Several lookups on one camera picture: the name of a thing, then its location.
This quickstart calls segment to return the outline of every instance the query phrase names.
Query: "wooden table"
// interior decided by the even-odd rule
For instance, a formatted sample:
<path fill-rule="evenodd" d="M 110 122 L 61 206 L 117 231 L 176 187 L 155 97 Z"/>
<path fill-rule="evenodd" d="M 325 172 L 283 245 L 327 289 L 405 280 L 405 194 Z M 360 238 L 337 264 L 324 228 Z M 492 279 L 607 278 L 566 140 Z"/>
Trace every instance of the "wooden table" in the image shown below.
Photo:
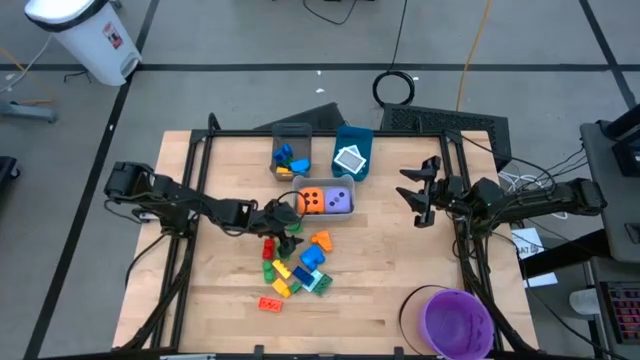
<path fill-rule="evenodd" d="M 485 132 L 465 132 L 489 147 Z M 189 132 L 164 135 L 156 172 L 180 181 Z M 271 138 L 217 137 L 207 174 L 205 193 L 216 198 L 256 199 L 261 206 L 291 189 L 269 173 Z M 313 138 L 313 177 L 331 177 L 334 138 Z M 455 160 L 453 147 L 452 161 Z M 471 143 L 464 145 L 471 181 L 497 181 L 492 155 Z M 346 222 L 305 223 L 302 237 L 328 229 L 334 251 L 320 270 L 333 278 L 323 297 L 301 290 L 284 300 L 279 314 L 258 309 L 260 296 L 280 298 L 264 283 L 263 241 L 253 235 L 230 238 L 208 221 L 200 222 L 191 273 L 181 352 L 250 353 L 257 344 L 267 353 L 390 354 L 394 346 L 413 353 L 400 334 L 398 310 L 415 288 L 425 284 L 462 288 L 460 266 L 453 256 L 452 222 L 443 212 L 435 225 L 413 227 L 414 214 L 394 190 L 417 190 L 420 185 L 401 176 L 401 168 L 419 168 L 423 160 L 440 155 L 436 138 L 376 137 L 367 179 L 356 186 L 356 211 Z M 197 179 L 198 164 L 194 166 Z M 498 232 L 511 237 L 507 225 Z M 137 252 L 159 234 L 158 224 L 142 226 Z M 169 241 L 138 263 L 131 274 L 114 346 L 136 332 L 158 301 Z M 296 254 L 306 249 L 300 245 Z M 498 307 L 532 346 L 537 346 L 531 314 L 513 245 L 494 236 L 490 240 L 491 281 Z M 299 264 L 297 256 L 288 265 Z M 403 328 L 421 353 L 433 351 L 420 341 L 417 313 L 431 289 L 421 291 L 407 305 Z M 172 324 L 173 309 L 167 324 Z M 165 338 L 171 327 L 165 328 Z"/>

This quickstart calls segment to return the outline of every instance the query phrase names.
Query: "purple die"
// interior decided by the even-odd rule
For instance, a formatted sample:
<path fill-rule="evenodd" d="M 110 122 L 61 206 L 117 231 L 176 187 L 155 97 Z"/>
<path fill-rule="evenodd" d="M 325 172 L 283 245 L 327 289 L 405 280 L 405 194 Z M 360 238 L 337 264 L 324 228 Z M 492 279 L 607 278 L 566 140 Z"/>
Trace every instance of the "purple die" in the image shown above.
<path fill-rule="evenodd" d="M 324 193 L 324 211 L 327 214 L 351 212 L 351 192 L 345 187 L 327 188 Z"/>

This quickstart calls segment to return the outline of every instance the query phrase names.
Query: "purple bucket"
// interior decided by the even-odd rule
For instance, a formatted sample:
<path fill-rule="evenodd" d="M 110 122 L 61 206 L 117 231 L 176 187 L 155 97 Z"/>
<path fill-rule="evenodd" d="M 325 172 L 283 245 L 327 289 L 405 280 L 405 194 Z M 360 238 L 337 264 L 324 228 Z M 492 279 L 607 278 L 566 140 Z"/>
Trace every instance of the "purple bucket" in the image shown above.
<path fill-rule="evenodd" d="M 422 340 L 453 360 L 484 359 L 493 343 L 493 330 L 484 305 L 471 294 L 453 289 L 433 295 L 418 320 Z"/>

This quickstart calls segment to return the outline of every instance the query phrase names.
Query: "black keyboard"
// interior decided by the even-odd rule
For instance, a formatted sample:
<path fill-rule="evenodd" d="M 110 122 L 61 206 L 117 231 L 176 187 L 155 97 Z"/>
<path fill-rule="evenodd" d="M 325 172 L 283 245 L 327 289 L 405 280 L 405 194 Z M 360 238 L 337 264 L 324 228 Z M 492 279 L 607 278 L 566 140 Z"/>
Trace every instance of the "black keyboard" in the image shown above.
<path fill-rule="evenodd" d="M 600 283 L 619 344 L 640 344 L 640 282 Z"/>

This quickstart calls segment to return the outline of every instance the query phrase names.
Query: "gray floor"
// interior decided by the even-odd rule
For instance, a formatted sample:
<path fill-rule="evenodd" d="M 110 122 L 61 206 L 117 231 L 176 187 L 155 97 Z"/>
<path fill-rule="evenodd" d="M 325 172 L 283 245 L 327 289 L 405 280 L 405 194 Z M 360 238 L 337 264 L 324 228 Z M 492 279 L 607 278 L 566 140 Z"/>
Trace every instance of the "gray floor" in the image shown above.
<path fill-rule="evenodd" d="M 339 19 L 350 1 L 310 4 Z M 123 0 L 119 12 L 132 38 L 140 32 L 150 0 Z M 620 64 L 640 63 L 634 0 L 591 0 Z M 22 0 L 0 5 L 0 46 L 28 62 L 46 34 L 22 16 Z M 409 0 L 398 51 L 400 63 L 464 63 L 480 22 L 483 2 Z M 300 1 L 160 0 L 143 49 L 145 63 L 267 64 L 385 63 L 395 45 L 402 3 L 360 1 L 342 27 L 307 13 Z M 606 64 L 578 1 L 495 0 L 475 58 L 483 64 Z M 0 57 L 0 64 L 8 60 Z M 40 64 L 75 64 L 57 42 Z M 379 71 L 151 72 L 135 74 L 93 197 L 78 248 L 41 356 L 110 348 L 120 310 L 123 277 L 132 259 L 136 225 L 102 209 L 101 188 L 114 161 L 154 164 L 162 133 L 205 126 L 215 112 L 223 128 L 252 128 L 331 101 L 355 126 L 377 128 L 382 110 L 371 83 Z M 62 82 L 62 71 L 36 71 L 55 90 L 59 122 L 0 119 L 0 155 L 17 157 L 23 176 L 0 202 L 0 357 L 24 355 L 42 302 L 69 234 L 118 88 Z M 454 109 L 460 73 L 411 71 L 414 105 Z M 0 87 L 5 84 L 1 72 Z M 640 73 L 624 73 L 640 97 Z M 406 95 L 404 85 L 384 80 L 388 101 Z M 30 80 L 3 100 L 41 99 Z M 610 71 L 471 72 L 462 110 L 509 118 L 513 154 L 550 166 L 580 147 L 578 126 L 612 119 L 626 110 Z M 535 173 L 525 165 L 511 172 Z M 582 168 L 572 176 L 589 176 Z M 567 237 L 601 226 L 597 218 L 547 216 L 540 222 Z M 582 269 L 558 274 L 560 284 L 535 290 L 563 310 L 571 325 L 586 322 L 566 307 L 568 291 L 584 286 Z M 540 346 L 553 353 L 589 355 L 591 349 L 561 328 L 530 300 Z"/>

